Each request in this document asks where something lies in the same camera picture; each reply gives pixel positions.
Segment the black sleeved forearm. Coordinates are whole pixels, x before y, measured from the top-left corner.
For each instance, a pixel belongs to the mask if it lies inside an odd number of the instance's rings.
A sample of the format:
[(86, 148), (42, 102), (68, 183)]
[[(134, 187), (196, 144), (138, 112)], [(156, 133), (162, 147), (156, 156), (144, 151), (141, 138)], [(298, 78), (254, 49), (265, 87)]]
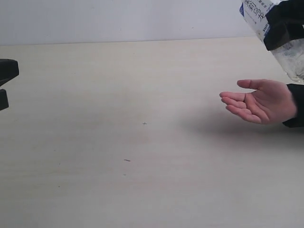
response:
[(292, 94), (293, 101), (296, 106), (296, 114), (283, 125), (289, 128), (298, 128), (304, 126), (304, 85), (287, 84), (289, 91)]

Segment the person's open hand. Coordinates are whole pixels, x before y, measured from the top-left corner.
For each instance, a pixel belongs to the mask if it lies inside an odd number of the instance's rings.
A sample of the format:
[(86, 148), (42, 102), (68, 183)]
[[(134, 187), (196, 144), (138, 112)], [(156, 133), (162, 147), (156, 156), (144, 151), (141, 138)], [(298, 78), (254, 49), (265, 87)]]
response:
[(222, 92), (219, 96), (226, 109), (244, 121), (268, 125), (296, 117), (296, 103), (286, 84), (267, 79), (246, 79), (237, 81), (237, 85), (253, 89), (253, 92)]

